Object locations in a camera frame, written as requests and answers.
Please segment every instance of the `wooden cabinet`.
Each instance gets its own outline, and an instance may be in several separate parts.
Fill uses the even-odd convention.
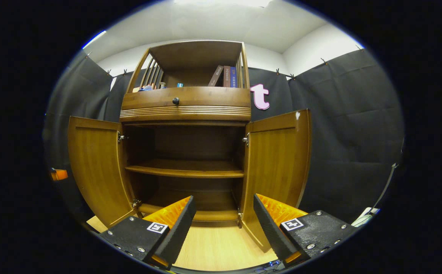
[[[184,87],[168,84],[133,92],[132,83],[149,54],[155,58],[151,64]],[[200,57],[204,59],[196,66]],[[182,62],[190,73],[181,73]],[[207,77],[205,86],[191,85],[199,84],[192,78],[195,72],[209,68],[212,76],[217,65],[239,68],[240,87],[207,87]],[[111,227],[129,215],[148,215],[193,195],[195,221],[238,220],[263,251],[269,250],[253,211],[253,195],[299,205],[308,175],[311,117],[308,110],[299,110],[250,123],[245,65],[243,44],[237,42],[150,48],[132,76],[120,123],[70,118],[73,175],[101,222]],[[145,75],[158,69],[150,66]]]

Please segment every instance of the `cabinet shelf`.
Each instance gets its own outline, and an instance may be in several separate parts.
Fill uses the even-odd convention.
[[[216,160],[152,159],[125,167],[133,172],[183,178],[243,178],[244,173],[234,163]]]
[[[152,198],[141,204],[139,211],[156,212],[183,198],[194,196],[196,215],[194,221],[232,221],[238,219],[238,210],[230,192],[159,190]]]

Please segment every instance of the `black fabric backdrop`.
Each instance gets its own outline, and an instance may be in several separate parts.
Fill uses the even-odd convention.
[[[288,80],[294,109],[312,113],[312,154],[300,209],[353,222],[383,191],[400,159],[404,122],[397,93],[366,50]]]
[[[67,170],[68,178],[53,184],[80,222],[85,222],[94,214],[82,198],[70,168],[68,120],[70,116],[103,120],[112,79],[112,76],[86,57],[84,51],[80,51],[57,81],[45,114],[42,132],[45,160],[50,168]]]
[[[276,72],[248,68],[250,86],[262,84],[263,88],[268,90],[265,95],[265,102],[270,106],[266,110],[256,108],[253,102],[253,92],[251,92],[251,119],[252,121],[262,120],[268,117],[284,114],[292,111],[292,98],[287,83],[287,78],[283,74],[277,75]]]
[[[371,207],[398,161],[404,124],[395,90],[383,69],[365,50],[337,57],[286,80],[285,75],[249,68],[250,85],[269,91],[266,110],[252,102],[252,121],[309,108],[312,112],[311,168],[300,208],[324,210],[353,222]],[[143,76],[143,69],[135,87]],[[56,182],[66,204],[85,221],[92,217],[68,162],[68,117],[119,122],[123,96],[132,72],[113,77],[80,52],[52,93],[44,141],[49,166],[66,169]]]

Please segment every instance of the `orange object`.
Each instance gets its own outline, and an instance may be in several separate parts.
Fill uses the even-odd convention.
[[[308,214],[307,212],[304,212],[300,209],[289,206],[287,204],[281,203],[272,198],[268,198],[260,194],[256,195],[263,203],[263,206],[265,206],[266,210],[268,211],[268,214],[270,214],[270,217],[272,217],[275,224],[277,224],[277,227],[280,227],[281,222],[299,218],[301,216]]]
[[[190,196],[178,202],[175,202],[169,206],[166,206],[161,210],[157,210],[154,213],[143,218],[143,220],[166,224],[169,226],[170,229],[172,229],[175,222],[177,222],[177,219],[182,213],[182,210],[184,209],[184,207],[186,207],[186,204],[188,203],[189,199]]]
[[[52,169],[52,170],[53,171],[51,172],[51,175],[52,175],[52,180],[54,181],[63,180],[68,177],[67,170],[63,169]]]

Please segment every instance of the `open cabinet door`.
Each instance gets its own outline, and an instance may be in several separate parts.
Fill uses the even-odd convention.
[[[108,228],[135,213],[118,132],[120,123],[69,119],[68,152],[74,179],[92,212]]]
[[[253,210],[253,195],[299,206],[311,156],[311,113],[299,110],[249,123],[246,133],[241,224],[267,252],[271,246]]]

